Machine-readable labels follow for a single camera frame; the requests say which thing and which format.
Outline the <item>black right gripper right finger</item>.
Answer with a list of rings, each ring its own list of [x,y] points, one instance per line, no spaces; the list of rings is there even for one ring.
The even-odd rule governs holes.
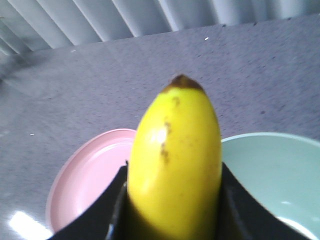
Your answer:
[[[270,199],[270,182],[258,174],[236,171],[222,164],[222,184],[219,199],[218,240],[308,240],[304,233],[280,220],[262,193]]]

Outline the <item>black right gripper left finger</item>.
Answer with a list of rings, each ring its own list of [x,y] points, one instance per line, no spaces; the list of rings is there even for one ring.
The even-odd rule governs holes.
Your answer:
[[[128,166],[119,168],[102,195],[52,240],[124,240],[127,236]]]

